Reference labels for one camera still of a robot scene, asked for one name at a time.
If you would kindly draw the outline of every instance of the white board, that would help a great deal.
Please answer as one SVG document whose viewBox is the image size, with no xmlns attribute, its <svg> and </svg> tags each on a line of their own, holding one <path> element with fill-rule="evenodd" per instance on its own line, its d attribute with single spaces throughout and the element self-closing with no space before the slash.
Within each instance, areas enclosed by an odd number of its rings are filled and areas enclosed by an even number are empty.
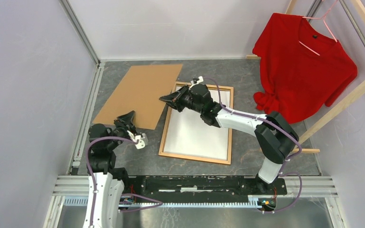
<svg viewBox="0 0 365 228">
<path fill-rule="evenodd" d="M 218 91 L 209 91 L 213 100 L 218 102 Z M 230 91 L 221 91 L 221 101 L 230 107 Z M 227 161 L 228 146 L 228 128 L 209 126 L 199 113 L 188 108 L 180 113 L 172 110 L 164 152 Z"/>
</svg>

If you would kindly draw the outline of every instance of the gray tabletop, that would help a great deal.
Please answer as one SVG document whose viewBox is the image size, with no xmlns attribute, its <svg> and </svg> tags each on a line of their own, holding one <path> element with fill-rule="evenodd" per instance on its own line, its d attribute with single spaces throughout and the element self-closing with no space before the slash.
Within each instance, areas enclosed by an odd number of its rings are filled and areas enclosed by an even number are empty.
<svg viewBox="0 0 365 228">
<path fill-rule="evenodd" d="M 263 91 L 259 77 L 259 60 L 126 61 L 106 63 L 92 119 L 98 114 L 130 66 L 180 63 L 183 67 L 178 81 L 189 82 L 193 77 L 198 76 L 212 77 L 221 86 L 234 87 L 234 109 L 262 113 L 255 109 L 256 104 L 252 98 L 255 92 Z M 156 129 L 139 130 L 147 134 L 148 146 L 137 150 L 133 145 L 124 143 L 114 150 L 117 155 L 116 167 L 125 167 L 129 175 L 255 175 L 258 173 L 264 155 L 259 151 L 257 139 L 236 130 L 233 130 L 232 134 L 231 165 L 159 156 L 166 111 L 165 107 Z M 306 131 L 303 122 L 293 124 L 292 127 L 298 135 Z M 311 148 L 308 140 L 302 146 Z M 313 154 L 297 156 L 286 166 L 286 171 L 298 171 L 301 175 L 319 175 L 316 157 Z M 83 154 L 78 174 L 87 174 L 85 154 Z"/>
</svg>

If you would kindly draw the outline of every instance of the pink hanger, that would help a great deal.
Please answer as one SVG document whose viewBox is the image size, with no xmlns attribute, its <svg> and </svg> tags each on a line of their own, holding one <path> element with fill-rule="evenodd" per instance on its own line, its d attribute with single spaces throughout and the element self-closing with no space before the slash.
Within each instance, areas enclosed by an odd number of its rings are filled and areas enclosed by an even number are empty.
<svg viewBox="0 0 365 228">
<path fill-rule="evenodd" d="M 303 18 L 306 18 L 306 19 L 315 19 L 315 20 L 320 20 L 320 19 L 322 19 L 322 21 L 324 22 L 324 24 L 325 24 L 325 27 L 328 29 L 328 31 L 329 31 L 329 33 L 331 33 L 331 36 L 334 38 L 334 40 L 335 40 L 335 42 L 338 42 L 338 40 L 335 38 L 335 36 L 334 36 L 334 34 L 332 33 L 332 31 L 329 29 L 329 27 L 328 27 L 328 25 L 327 25 L 327 23 L 325 22 L 325 17 L 327 17 L 327 14 L 332 10 L 332 8 L 335 6 L 335 4 L 338 2 L 339 0 L 336 0 L 335 2 L 334 2 L 334 4 L 332 4 L 332 6 L 328 9 L 328 11 L 322 16 L 322 17 L 320 17 L 320 18 L 309 18 L 309 17 L 303 17 Z M 300 42 L 300 40 L 299 40 L 299 43 L 301 44 L 301 45 L 303 45 L 303 46 L 305 46 L 308 50 L 310 50 L 310 51 L 312 51 L 312 52 L 314 52 L 316 55 L 320 55 L 319 53 L 317 53 L 317 52 L 315 52 L 313 49 L 311 49 L 311 48 L 309 48 L 309 47 L 307 47 L 305 44 L 303 44 L 302 42 Z"/>
</svg>

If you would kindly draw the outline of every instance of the red t-shirt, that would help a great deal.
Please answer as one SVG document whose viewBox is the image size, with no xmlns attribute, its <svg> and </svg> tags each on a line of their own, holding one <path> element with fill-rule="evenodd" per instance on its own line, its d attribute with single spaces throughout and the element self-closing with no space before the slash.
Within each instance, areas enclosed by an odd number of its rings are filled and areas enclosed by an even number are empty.
<svg viewBox="0 0 365 228">
<path fill-rule="evenodd" d="M 341 44 L 316 32 L 302 16 L 272 14 L 252 52 L 261 57 L 265 90 L 254 94 L 257 109 L 278 111 L 289 123 L 332 105 L 357 75 Z"/>
</svg>

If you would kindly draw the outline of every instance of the white wall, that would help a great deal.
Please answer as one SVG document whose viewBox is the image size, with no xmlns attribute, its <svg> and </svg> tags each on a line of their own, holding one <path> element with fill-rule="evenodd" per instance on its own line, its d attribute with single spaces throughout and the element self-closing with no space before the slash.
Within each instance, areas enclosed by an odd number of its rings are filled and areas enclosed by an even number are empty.
<svg viewBox="0 0 365 228">
<path fill-rule="evenodd" d="M 242 58 L 289 0 L 70 0 L 101 59 Z"/>
<path fill-rule="evenodd" d="M 346 2 L 356 16 L 357 12 L 350 1 Z M 326 0 L 317 16 L 321 16 L 332 3 L 333 0 Z M 358 17 L 356 19 L 363 26 L 362 21 Z M 365 49 L 340 4 L 328 15 L 327 23 L 359 71 L 357 79 L 340 100 L 365 79 Z M 322 21 L 313 21 L 312 25 L 316 30 L 329 34 Z M 307 119 L 307 125 L 314 124 L 328 110 L 323 107 Z M 319 159 L 323 173 L 334 179 L 349 227 L 365 227 L 365 95 L 312 136 L 311 140 L 315 147 L 321 149 Z"/>
<path fill-rule="evenodd" d="M 95 64 L 57 0 L 0 0 L 0 228 L 39 228 Z"/>
</svg>

